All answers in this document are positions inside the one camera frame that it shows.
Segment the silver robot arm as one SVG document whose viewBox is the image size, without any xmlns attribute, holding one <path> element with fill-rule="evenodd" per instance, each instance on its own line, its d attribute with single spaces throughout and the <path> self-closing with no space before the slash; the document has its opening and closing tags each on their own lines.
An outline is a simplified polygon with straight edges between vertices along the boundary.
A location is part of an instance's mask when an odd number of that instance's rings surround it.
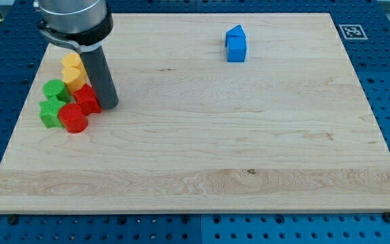
<svg viewBox="0 0 390 244">
<path fill-rule="evenodd" d="M 111 33 L 113 19 L 107 0 L 35 0 L 41 13 L 43 38 L 79 54 L 92 52 Z"/>
</svg>

